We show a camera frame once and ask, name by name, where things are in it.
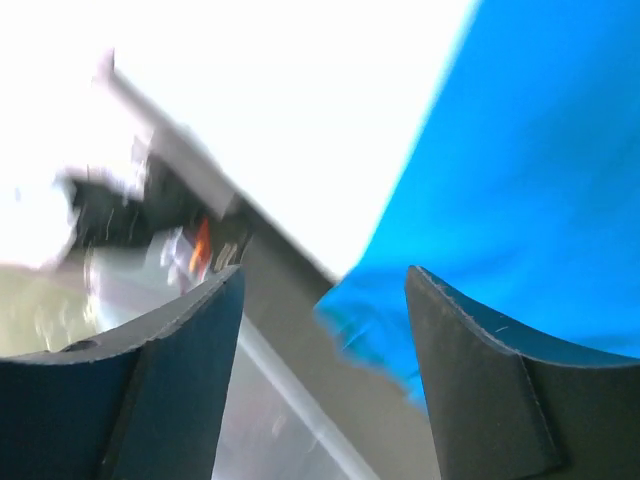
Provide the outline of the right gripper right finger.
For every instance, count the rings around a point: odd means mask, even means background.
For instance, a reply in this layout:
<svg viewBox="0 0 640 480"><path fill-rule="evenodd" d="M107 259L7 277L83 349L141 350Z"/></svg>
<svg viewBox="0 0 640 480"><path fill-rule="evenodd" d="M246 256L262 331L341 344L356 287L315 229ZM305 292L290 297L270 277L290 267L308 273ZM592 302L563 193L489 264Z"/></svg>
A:
<svg viewBox="0 0 640 480"><path fill-rule="evenodd" d="M635 479L639 363L557 339L428 271L405 291L445 479Z"/></svg>

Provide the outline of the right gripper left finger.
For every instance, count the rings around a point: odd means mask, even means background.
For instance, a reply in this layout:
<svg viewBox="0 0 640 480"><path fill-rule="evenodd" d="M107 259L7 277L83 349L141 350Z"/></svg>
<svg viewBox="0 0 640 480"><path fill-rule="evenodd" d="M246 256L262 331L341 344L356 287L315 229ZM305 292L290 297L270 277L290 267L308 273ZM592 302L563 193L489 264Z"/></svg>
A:
<svg viewBox="0 0 640 480"><path fill-rule="evenodd" d="M244 304L232 266L62 351L1 362L5 479L208 479Z"/></svg>

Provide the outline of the blue polo shirt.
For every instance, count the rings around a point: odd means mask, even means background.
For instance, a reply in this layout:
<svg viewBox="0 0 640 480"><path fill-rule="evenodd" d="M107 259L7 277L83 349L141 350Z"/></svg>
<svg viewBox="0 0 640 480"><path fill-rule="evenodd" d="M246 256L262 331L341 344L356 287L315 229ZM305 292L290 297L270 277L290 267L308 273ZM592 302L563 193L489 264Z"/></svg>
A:
<svg viewBox="0 0 640 480"><path fill-rule="evenodd" d="M481 2L363 256L319 301L344 353L424 408L411 266L638 356L637 2Z"/></svg>

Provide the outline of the front aluminium rail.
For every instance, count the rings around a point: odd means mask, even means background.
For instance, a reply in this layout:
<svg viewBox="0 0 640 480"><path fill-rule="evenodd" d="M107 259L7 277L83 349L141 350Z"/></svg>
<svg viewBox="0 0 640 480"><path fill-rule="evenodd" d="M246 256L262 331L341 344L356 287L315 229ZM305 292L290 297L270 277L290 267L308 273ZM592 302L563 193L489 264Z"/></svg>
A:
<svg viewBox="0 0 640 480"><path fill-rule="evenodd" d="M145 202L159 213L187 203L204 206L218 219L240 212L243 200L233 182L193 135L116 69L114 51L103 54L96 79L145 127Z"/></svg>

